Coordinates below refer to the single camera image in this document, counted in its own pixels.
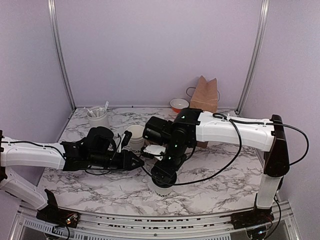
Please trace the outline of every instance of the lavender wall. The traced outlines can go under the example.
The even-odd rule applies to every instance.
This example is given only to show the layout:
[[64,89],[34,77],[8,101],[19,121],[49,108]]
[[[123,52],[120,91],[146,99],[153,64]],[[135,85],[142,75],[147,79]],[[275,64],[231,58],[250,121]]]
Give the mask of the lavender wall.
[[[282,116],[310,140],[307,158],[291,167],[280,191],[289,199],[303,240],[319,239],[320,216],[320,2],[272,0],[262,51],[242,115]],[[304,138],[286,130],[291,161],[304,152]]]
[[236,108],[261,1],[56,1],[77,106],[168,106],[201,75],[218,79],[220,107]]
[[[71,109],[62,82],[47,1],[0,1],[0,129],[5,136],[55,142]],[[36,183],[41,168],[17,172]],[[20,201],[0,191],[0,239]]]

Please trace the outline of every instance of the brown paper bag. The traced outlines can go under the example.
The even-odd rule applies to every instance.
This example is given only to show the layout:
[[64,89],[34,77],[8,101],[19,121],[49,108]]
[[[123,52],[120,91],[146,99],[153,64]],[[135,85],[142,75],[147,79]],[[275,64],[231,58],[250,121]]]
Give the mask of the brown paper bag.
[[217,79],[209,82],[201,76],[190,101],[190,108],[216,113],[218,109]]

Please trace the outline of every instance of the plastic spoon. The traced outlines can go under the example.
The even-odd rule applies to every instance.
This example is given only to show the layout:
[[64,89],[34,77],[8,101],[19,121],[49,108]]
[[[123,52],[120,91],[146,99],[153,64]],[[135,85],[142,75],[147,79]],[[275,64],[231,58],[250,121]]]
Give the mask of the plastic spoon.
[[90,113],[92,118],[96,118],[97,117],[92,110],[88,109],[88,112]]
[[106,101],[106,102],[105,102],[105,105],[104,105],[104,109],[103,109],[103,114],[106,113],[107,108],[108,108],[108,105],[109,105],[109,101]]

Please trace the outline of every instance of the white container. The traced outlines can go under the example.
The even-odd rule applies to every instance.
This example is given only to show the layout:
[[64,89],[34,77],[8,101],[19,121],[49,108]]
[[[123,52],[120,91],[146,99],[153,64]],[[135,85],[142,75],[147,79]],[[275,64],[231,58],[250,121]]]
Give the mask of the white container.
[[109,129],[110,124],[109,124],[107,111],[103,114],[103,112],[100,111],[100,108],[101,108],[100,106],[94,106],[89,109],[94,113],[96,117],[92,117],[89,112],[86,114],[89,120],[90,128],[105,127]]
[[129,146],[135,154],[140,154],[141,148],[145,145],[145,139],[143,138],[144,129],[141,125],[131,125],[126,129],[132,133]]
[[152,182],[151,189],[154,189],[155,193],[158,194],[159,196],[166,197],[171,193],[171,191],[173,189],[173,186],[167,187],[167,188],[162,188],[162,187],[159,187],[159,186],[155,185]]

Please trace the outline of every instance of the metal frame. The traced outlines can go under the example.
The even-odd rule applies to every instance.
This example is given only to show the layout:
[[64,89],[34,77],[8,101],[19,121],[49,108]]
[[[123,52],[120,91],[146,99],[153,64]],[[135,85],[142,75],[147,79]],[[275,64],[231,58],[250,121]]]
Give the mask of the metal frame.
[[259,23],[258,23],[258,32],[256,34],[252,58],[251,58],[248,73],[246,75],[246,80],[244,83],[242,94],[240,96],[240,100],[239,100],[238,106],[236,108],[236,111],[238,114],[241,114],[241,112],[245,106],[246,100],[248,98],[249,90],[250,90],[250,87],[251,87],[251,84],[252,84],[252,81],[254,78],[257,60],[259,57],[259,53],[261,51],[262,42],[263,42],[265,31],[266,31],[269,5],[270,5],[270,0],[262,0],[260,18],[259,18]]
[[72,95],[70,82],[67,74],[67,69],[65,65],[65,60],[62,52],[55,0],[48,0],[48,8],[49,8],[49,15],[50,15],[54,44],[55,44],[55,50],[56,50],[56,54],[57,54],[57,58],[58,58],[58,62],[59,62],[59,66],[62,74],[63,85],[64,85],[65,92],[70,104],[70,108],[72,112],[74,112],[76,110],[76,104],[75,104],[74,97]]
[[[290,207],[285,201],[280,203],[282,220],[286,224],[291,240],[300,240],[297,225]],[[279,220],[279,209],[273,205],[274,223]],[[234,230],[230,215],[240,211],[230,211],[194,216],[128,216],[80,211],[78,227],[70,228],[70,240],[221,240],[235,232],[255,229]],[[36,219],[37,211],[25,202],[21,203],[9,240],[19,240],[23,228],[28,227],[52,234],[54,224]],[[52,235],[66,237],[67,231],[57,228]]]

